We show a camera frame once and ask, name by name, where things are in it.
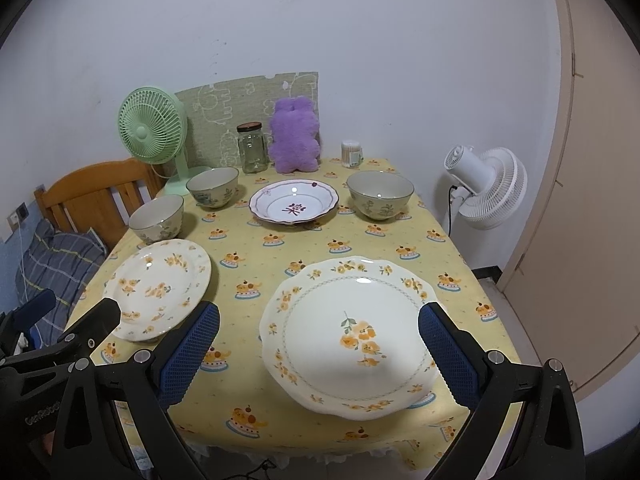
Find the small yellow floral plate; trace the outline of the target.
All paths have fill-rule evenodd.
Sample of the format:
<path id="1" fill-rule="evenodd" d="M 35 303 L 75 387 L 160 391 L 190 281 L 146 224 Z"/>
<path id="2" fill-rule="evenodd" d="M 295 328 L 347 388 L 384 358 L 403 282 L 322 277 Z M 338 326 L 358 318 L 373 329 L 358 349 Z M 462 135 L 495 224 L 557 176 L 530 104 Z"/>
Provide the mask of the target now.
<path id="1" fill-rule="evenodd" d="M 114 335 L 141 342 L 173 330 L 203 298 L 212 275 L 204 248 L 164 240 L 128 257 L 105 282 L 103 296 L 117 302 Z"/>

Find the beige door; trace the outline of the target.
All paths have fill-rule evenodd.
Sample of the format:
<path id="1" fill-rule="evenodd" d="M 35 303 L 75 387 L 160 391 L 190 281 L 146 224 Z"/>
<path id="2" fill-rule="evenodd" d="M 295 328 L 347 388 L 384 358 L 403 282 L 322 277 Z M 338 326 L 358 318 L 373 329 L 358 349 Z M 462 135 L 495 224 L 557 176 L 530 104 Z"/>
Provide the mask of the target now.
<path id="1" fill-rule="evenodd" d="M 500 288 L 577 400 L 639 351 L 639 55 L 605 0 L 555 0 L 561 82 L 547 167 Z"/>

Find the purple plush toy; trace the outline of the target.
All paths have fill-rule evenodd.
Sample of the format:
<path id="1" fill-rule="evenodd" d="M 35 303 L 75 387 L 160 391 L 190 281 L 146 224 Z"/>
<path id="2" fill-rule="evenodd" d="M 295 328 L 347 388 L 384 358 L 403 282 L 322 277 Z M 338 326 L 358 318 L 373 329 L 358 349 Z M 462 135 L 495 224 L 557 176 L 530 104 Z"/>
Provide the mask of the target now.
<path id="1" fill-rule="evenodd" d="M 278 174 L 318 170 L 319 128 L 311 99 L 298 96 L 277 100 L 270 120 L 272 141 L 268 153 Z"/>

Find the white standing fan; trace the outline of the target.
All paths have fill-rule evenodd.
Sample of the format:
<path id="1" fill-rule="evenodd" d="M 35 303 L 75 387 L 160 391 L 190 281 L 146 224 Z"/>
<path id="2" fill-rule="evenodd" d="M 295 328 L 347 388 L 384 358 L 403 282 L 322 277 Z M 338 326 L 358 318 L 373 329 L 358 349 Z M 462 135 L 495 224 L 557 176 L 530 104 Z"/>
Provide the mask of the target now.
<path id="1" fill-rule="evenodd" d="M 524 200 L 528 175 L 523 163 L 508 148 L 476 154 L 458 144 L 444 160 L 456 183 L 450 186 L 442 227 L 451 233 L 457 218 L 471 228 L 488 231 L 506 222 Z"/>

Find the grey plaid pillow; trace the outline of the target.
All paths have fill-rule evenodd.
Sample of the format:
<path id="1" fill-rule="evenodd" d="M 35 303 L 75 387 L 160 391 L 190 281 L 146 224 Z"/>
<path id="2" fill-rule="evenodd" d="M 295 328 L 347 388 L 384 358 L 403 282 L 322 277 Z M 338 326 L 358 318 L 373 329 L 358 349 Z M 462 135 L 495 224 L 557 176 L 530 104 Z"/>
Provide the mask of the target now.
<path id="1" fill-rule="evenodd" d="M 37 349 L 56 343 L 106 256 L 106 247 L 93 229 L 62 232 L 48 219 L 38 223 L 15 277 L 20 304 L 45 289 L 55 294 L 54 308 L 29 330 Z"/>

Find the wall socket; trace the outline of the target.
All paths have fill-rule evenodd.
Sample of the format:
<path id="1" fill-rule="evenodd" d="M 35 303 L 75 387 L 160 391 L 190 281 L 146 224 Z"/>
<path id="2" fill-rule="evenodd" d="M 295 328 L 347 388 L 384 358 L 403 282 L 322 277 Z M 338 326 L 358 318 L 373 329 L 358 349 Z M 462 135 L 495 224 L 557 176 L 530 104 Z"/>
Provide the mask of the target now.
<path id="1" fill-rule="evenodd" d="M 14 228 L 14 226 L 20 226 L 22 222 L 24 222 L 29 216 L 28 207 L 25 203 L 22 203 L 18 206 L 12 214 L 8 217 L 9 225 Z"/>

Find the green leaf bowl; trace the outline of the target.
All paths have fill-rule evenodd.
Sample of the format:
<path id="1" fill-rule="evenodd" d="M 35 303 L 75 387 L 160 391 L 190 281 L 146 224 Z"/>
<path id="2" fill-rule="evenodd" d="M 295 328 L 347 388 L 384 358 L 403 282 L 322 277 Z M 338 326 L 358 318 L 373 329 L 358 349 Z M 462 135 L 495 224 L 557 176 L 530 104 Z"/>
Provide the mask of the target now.
<path id="1" fill-rule="evenodd" d="M 357 171 L 347 178 L 346 184 L 352 204 L 372 220 L 396 217 L 414 192 L 409 180 L 382 170 Z"/>

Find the red trimmed white plate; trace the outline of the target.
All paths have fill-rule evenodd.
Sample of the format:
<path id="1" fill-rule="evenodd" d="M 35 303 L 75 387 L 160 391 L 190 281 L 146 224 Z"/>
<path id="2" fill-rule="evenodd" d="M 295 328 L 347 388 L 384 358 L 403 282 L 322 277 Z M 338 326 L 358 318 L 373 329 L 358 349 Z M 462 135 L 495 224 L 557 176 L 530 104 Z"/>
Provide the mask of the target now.
<path id="1" fill-rule="evenodd" d="M 265 185 L 248 208 L 258 220 L 284 226 L 317 220 L 335 208 L 335 188 L 319 180 L 292 179 Z"/>

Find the green elephant print mat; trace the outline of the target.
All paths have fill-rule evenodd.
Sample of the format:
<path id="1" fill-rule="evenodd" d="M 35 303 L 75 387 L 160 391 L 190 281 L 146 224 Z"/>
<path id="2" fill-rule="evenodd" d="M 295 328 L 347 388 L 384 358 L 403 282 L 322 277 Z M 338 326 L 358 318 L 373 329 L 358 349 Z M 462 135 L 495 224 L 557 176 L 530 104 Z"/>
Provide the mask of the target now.
<path id="1" fill-rule="evenodd" d="M 239 167 L 238 125 L 260 122 L 270 138 L 274 104 L 306 96 L 318 102 L 319 74 L 283 73 L 218 81 L 177 93 L 188 118 L 186 160 L 191 167 Z"/>

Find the cotton swab container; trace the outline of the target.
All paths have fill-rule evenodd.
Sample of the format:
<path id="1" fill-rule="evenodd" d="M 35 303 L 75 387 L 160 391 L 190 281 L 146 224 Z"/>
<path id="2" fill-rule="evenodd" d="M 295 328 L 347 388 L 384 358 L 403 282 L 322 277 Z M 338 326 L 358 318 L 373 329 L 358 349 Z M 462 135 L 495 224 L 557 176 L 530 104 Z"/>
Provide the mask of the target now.
<path id="1" fill-rule="evenodd" d="M 341 143 L 341 162 L 345 168 L 358 168 L 362 163 L 362 146 L 354 140 Z"/>

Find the glass jar black lid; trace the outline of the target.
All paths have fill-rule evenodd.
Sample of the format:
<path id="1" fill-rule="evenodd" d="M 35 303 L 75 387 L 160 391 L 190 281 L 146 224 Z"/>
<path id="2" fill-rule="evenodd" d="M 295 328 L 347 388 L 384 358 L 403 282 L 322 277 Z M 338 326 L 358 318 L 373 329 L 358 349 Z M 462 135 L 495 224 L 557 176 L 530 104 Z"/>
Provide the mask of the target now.
<path id="1" fill-rule="evenodd" d="M 268 168 L 266 137 L 261 122 L 244 122 L 236 127 L 242 168 L 246 174 L 257 174 Z"/>

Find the wooden bed headboard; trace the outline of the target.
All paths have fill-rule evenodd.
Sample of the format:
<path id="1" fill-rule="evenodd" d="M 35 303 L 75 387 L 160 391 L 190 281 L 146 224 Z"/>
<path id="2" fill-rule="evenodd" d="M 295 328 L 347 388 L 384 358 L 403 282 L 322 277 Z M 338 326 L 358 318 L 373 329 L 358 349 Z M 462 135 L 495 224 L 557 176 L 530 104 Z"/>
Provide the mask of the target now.
<path id="1" fill-rule="evenodd" d="M 98 162 L 77 169 L 34 191 L 43 218 L 65 233 L 93 230 L 107 249 L 113 249 L 128 230 L 118 207 L 132 214 L 143 205 L 140 188 L 154 197 L 163 187 L 155 168 L 128 158 Z"/>

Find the large yellow floral plate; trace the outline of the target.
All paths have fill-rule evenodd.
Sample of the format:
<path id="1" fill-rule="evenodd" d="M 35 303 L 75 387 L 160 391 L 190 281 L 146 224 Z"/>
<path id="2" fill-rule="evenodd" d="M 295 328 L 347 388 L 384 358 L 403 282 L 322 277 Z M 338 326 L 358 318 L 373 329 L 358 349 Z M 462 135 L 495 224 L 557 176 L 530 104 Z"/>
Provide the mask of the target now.
<path id="1" fill-rule="evenodd" d="M 259 324 L 262 362 L 295 402 L 350 420 L 434 401 L 439 371 L 419 333 L 432 285 L 387 260 L 329 259 L 286 278 Z"/>

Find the green desk fan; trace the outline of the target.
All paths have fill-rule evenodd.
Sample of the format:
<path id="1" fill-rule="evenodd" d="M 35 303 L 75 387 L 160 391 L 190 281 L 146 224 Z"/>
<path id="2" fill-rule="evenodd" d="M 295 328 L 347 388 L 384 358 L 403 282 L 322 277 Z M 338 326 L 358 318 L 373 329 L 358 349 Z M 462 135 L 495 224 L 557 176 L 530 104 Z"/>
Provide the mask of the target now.
<path id="1" fill-rule="evenodd" d="M 166 180 L 166 194 L 188 195 L 188 181 L 208 170 L 205 166 L 190 167 L 186 160 L 188 116 L 171 92 L 154 86 L 132 90 L 119 107 L 117 131 L 122 144 L 140 162 L 174 164 L 175 174 Z"/>

